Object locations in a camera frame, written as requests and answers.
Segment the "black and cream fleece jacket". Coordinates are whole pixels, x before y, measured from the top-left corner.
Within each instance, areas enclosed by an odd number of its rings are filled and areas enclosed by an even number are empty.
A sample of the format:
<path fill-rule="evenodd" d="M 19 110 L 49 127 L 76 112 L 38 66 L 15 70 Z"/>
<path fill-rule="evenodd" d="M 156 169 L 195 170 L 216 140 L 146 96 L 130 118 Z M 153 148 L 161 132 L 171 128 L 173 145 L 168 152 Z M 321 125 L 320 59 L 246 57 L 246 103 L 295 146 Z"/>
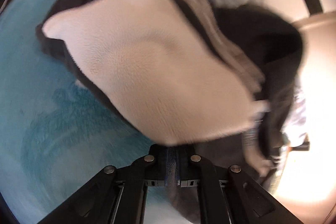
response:
<path fill-rule="evenodd" d="M 303 41 L 271 11 L 208 0 L 57 0 L 36 36 L 44 54 L 154 143 L 190 144 L 255 180 L 275 170 Z"/>

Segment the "teal floral bed blanket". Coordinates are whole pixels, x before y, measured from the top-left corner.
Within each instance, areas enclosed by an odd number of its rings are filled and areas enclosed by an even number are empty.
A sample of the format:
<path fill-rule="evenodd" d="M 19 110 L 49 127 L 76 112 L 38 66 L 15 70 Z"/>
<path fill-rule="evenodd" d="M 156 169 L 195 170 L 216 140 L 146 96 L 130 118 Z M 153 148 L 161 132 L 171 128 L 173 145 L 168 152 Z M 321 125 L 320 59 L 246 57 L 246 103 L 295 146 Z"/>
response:
<path fill-rule="evenodd" d="M 151 141 L 42 53 L 35 27 L 56 0 L 11 0 L 1 13 L 1 194 L 37 223 L 107 165 L 130 165 Z"/>

